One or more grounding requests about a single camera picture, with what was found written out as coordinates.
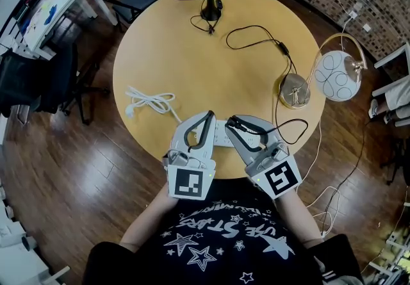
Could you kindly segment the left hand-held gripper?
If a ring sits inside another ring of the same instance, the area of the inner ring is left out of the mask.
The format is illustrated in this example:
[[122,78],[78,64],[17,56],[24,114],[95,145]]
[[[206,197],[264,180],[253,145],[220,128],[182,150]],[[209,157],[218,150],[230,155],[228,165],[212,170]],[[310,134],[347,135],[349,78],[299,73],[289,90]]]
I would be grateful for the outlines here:
[[[213,153],[216,116],[213,111],[194,115],[179,124],[170,150],[163,156],[168,194],[176,199],[204,200],[215,178]],[[190,144],[188,135],[200,128],[199,142]]]

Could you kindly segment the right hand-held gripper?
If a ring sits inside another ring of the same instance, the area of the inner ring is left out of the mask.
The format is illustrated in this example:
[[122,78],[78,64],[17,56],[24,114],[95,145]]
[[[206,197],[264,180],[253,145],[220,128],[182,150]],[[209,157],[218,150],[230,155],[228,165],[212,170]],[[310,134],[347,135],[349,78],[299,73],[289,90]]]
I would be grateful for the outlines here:
[[[225,133],[246,164],[247,175],[272,199],[278,199],[302,182],[294,156],[285,143],[275,143],[280,139],[269,121],[251,115],[233,115],[225,124]],[[250,146],[242,134],[258,139],[256,146]]]

